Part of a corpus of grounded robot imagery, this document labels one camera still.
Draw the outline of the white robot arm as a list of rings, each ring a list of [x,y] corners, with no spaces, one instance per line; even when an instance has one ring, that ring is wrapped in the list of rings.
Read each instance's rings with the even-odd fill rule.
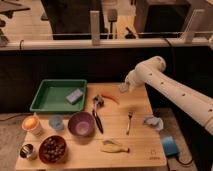
[[[181,108],[213,135],[213,98],[187,87],[163,74],[166,62],[154,56],[138,63],[125,78],[129,90],[146,83]]]

